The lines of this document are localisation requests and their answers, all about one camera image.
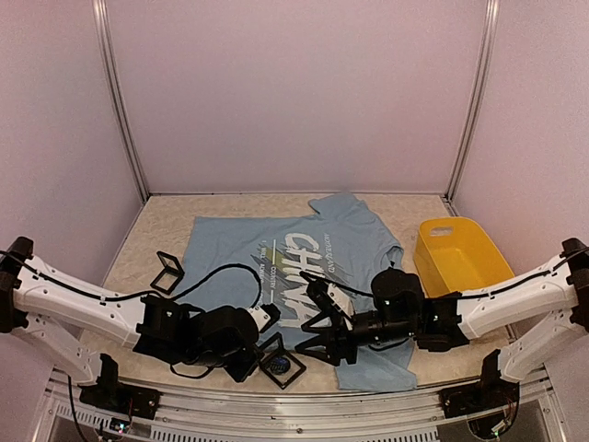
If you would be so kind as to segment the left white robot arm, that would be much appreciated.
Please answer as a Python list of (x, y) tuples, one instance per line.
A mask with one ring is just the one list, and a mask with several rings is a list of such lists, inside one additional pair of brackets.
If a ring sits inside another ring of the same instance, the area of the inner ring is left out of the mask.
[(279, 318), (275, 305), (259, 301), (204, 310), (154, 290), (118, 294), (58, 271), (34, 255), (25, 237), (1, 253), (1, 331), (38, 346), (112, 410), (129, 400), (126, 385), (112, 376), (114, 361), (84, 348), (64, 324), (170, 367), (222, 368), (242, 382), (260, 364), (261, 335)]

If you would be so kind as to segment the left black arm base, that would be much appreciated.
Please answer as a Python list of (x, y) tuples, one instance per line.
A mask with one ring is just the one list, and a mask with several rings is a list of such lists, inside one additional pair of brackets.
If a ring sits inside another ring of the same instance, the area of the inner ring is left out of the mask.
[(100, 372), (93, 385), (82, 387), (79, 400), (96, 408), (154, 420), (161, 393), (119, 381), (119, 366), (106, 354), (99, 356)]

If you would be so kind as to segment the black brooch case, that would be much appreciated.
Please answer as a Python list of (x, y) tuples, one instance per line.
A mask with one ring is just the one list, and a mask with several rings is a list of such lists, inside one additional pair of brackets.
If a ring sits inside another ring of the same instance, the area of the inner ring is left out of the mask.
[(286, 390), (306, 372), (306, 365), (288, 351), (276, 332), (260, 346), (260, 371), (279, 389)]
[(162, 250), (158, 250), (156, 256), (162, 264), (162, 269), (150, 283), (150, 287), (170, 296), (183, 280), (185, 271), (176, 256)]

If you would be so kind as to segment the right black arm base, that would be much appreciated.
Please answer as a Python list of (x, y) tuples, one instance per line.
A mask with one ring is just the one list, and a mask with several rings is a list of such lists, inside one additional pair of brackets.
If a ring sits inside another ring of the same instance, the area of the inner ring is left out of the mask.
[(476, 382), (439, 391), (445, 418), (480, 413), (519, 401), (520, 384), (501, 379), (499, 354), (495, 350), (483, 359)]

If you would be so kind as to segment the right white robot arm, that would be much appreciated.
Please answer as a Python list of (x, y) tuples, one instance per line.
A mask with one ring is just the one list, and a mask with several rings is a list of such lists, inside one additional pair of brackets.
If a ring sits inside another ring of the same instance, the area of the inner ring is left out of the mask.
[(310, 337), (295, 350), (333, 366), (355, 363), (360, 347), (378, 343), (413, 340), (422, 350), (443, 353), (542, 315), (521, 338), (484, 358), (481, 380), (470, 390), (481, 409), (505, 395), (506, 383), (522, 381), (588, 333), (588, 248), (577, 238), (563, 241), (561, 254), (532, 271), (435, 298), (424, 294), (417, 274), (388, 268), (372, 280), (374, 309), (362, 313), (352, 311), (345, 286), (302, 275), (319, 313), (302, 325)]

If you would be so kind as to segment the light blue printed t-shirt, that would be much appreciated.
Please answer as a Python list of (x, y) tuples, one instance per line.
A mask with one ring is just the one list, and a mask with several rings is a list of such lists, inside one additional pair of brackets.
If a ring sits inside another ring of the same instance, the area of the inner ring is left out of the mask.
[(381, 218), (351, 193), (307, 202), (281, 196), (256, 201), (241, 195), (231, 208), (200, 209), (175, 292), (205, 310), (272, 303), (281, 312), (272, 327), (287, 349), (308, 339), (301, 326), (318, 314), (302, 272), (352, 288), (356, 312), (373, 309), (372, 279), (400, 268), (404, 250)]

